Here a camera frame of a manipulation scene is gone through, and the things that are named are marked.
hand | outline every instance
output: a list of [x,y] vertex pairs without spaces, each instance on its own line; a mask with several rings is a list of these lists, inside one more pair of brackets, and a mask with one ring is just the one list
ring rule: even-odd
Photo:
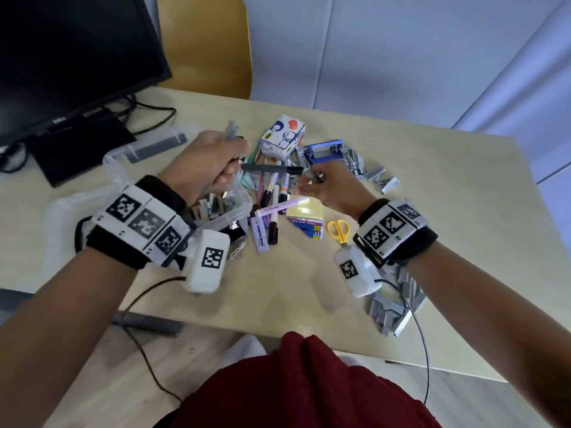
[[157,177],[193,204],[207,187],[231,182],[240,169],[233,159],[247,149],[241,138],[225,141],[224,132],[204,130]]
[[377,200],[340,160],[312,165],[311,171],[316,175],[325,174],[325,182],[311,185],[308,184],[310,180],[303,176],[296,189],[299,194],[315,197],[324,206],[349,215],[356,221]]

cardboard box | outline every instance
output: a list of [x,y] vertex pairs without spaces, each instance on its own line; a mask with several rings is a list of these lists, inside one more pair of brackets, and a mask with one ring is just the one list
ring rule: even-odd
[[268,158],[286,160],[292,150],[301,143],[305,134],[303,122],[282,115],[262,137],[261,154]]

red shirt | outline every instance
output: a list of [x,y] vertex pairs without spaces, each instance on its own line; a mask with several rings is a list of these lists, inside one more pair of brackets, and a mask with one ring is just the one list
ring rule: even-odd
[[270,355],[219,370],[162,421],[171,428],[440,428],[422,404],[316,336],[289,332]]

wristband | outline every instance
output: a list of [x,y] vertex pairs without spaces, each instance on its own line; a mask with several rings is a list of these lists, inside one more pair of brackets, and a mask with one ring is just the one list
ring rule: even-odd
[[375,201],[359,224],[353,241],[378,268],[387,263],[404,266],[438,238],[415,208],[398,200]]
[[168,266],[196,230],[179,216],[186,202],[160,179],[143,177],[93,221],[90,246],[134,269],[149,260]]

monitor stand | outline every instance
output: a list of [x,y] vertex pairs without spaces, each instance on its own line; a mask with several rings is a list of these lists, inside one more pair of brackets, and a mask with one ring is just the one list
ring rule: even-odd
[[135,137],[107,108],[58,124],[47,133],[24,140],[54,188],[101,165],[109,150]]

